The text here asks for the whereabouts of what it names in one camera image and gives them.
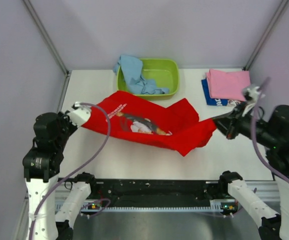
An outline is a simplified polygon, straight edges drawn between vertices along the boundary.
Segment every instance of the blue folded shirt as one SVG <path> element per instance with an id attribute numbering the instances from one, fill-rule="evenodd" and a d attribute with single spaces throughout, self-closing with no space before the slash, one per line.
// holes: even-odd
<path id="1" fill-rule="evenodd" d="M 207 105 L 211 105 L 211 106 L 227 106 L 228 105 L 228 99 L 219 99 L 219 98 L 210 97 L 207 79 L 201 80 L 201 84 L 202 84 L 204 97 L 205 97 Z"/>
<path id="2" fill-rule="evenodd" d="M 113 68 L 113 72 L 117 75 L 119 67 L 123 72 L 124 81 L 133 94 L 168 94 L 169 88 L 157 87 L 154 79 L 145 79 L 141 71 L 143 62 L 128 55 L 121 55 L 119 61 Z"/>

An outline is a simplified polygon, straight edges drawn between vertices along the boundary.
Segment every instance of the green plastic basin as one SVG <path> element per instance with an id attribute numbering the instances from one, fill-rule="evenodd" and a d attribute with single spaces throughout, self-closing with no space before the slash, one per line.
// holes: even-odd
<path id="1" fill-rule="evenodd" d="M 167 94 L 134 94 L 145 99 L 158 100 L 172 97 L 179 88 L 179 69 L 175 61 L 163 58 L 140 58 L 143 62 L 142 74 L 146 79 L 154 79 L 158 88 L 169 88 Z M 121 67 L 118 70 L 117 88 L 129 92 Z"/>

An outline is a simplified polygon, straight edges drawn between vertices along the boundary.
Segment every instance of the pink folded shirt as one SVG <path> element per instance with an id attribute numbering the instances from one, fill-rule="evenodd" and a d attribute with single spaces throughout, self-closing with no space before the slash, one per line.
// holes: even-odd
<path id="1" fill-rule="evenodd" d="M 225 72 L 210 69 L 206 74 L 210 97 L 213 99 L 232 99 L 245 101 L 242 89 L 250 83 L 249 71 Z"/>

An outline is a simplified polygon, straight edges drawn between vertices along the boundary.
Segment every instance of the light blue cloth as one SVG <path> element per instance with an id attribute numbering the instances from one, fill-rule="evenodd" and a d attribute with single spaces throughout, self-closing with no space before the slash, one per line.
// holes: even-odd
<path id="1" fill-rule="evenodd" d="M 157 87 L 154 79 L 145 79 L 141 71 L 143 62 L 134 56 L 121 55 L 113 71 L 117 75 L 119 67 L 123 72 L 124 81 L 133 94 L 168 94 L 169 88 Z"/>

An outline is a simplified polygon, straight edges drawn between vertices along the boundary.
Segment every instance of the white table surface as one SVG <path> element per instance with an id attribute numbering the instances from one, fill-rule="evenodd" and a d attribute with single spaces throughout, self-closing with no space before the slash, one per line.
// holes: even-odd
<path id="1" fill-rule="evenodd" d="M 201 120 L 231 111 L 232 107 L 206 104 L 201 79 L 208 70 L 180 69 L 178 92 L 171 99 L 154 102 L 168 107 L 187 98 Z M 97 104 L 116 90 L 116 76 L 111 70 L 74 70 L 62 110 L 70 109 L 76 101 Z M 60 177 L 87 161 L 104 138 L 102 134 L 79 128 L 64 150 Z M 264 148 L 260 146 L 260 150 L 264 155 Z M 185 157 L 173 150 L 110 137 L 98 157 L 81 172 L 108 179 L 218 180 L 227 170 L 238 172 L 245 180 L 272 180 L 270 171 L 257 158 L 250 139 L 239 135 L 234 140 L 227 140 L 218 130 L 205 147 L 196 148 Z"/>

